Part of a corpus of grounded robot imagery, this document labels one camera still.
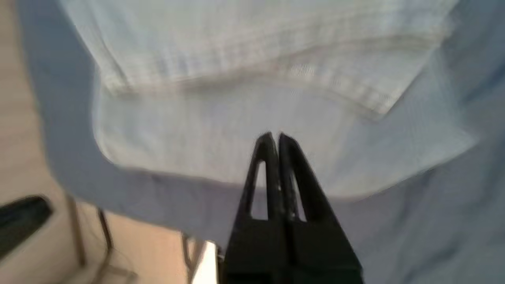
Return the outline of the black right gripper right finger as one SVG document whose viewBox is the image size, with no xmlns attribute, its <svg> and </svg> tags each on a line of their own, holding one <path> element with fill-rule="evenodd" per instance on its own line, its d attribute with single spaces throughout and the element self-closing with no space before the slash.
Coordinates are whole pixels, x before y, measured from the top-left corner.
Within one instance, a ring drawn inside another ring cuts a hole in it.
<svg viewBox="0 0 505 284">
<path fill-rule="evenodd" d="M 362 284 L 362 268 L 298 142 L 279 136 L 292 284 Z"/>
</svg>

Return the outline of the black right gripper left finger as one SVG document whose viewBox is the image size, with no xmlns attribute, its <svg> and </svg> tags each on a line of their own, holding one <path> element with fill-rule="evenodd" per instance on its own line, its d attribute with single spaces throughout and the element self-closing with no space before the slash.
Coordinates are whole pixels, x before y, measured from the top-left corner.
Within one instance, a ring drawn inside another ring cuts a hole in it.
<svg viewBox="0 0 505 284">
<path fill-rule="evenodd" d="M 221 284 L 285 284 L 287 245 L 278 154 L 272 133 L 255 143 L 233 229 L 220 265 Z M 267 219 L 251 214 L 260 163 L 265 164 Z"/>
</svg>

